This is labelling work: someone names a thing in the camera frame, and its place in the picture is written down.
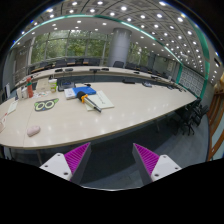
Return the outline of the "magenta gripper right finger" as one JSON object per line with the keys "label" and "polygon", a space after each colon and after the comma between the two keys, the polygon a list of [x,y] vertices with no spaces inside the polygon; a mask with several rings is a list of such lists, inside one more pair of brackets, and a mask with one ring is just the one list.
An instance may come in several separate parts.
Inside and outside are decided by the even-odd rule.
{"label": "magenta gripper right finger", "polygon": [[181,170],[168,155],[158,155],[136,143],[133,144],[132,154],[144,185]]}

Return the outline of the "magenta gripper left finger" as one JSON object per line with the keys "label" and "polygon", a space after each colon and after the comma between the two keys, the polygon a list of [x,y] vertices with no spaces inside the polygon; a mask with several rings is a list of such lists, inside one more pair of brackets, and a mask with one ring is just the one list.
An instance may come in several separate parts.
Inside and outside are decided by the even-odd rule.
{"label": "magenta gripper left finger", "polygon": [[56,153],[41,169],[79,185],[90,155],[91,143],[86,143],[66,154]]}

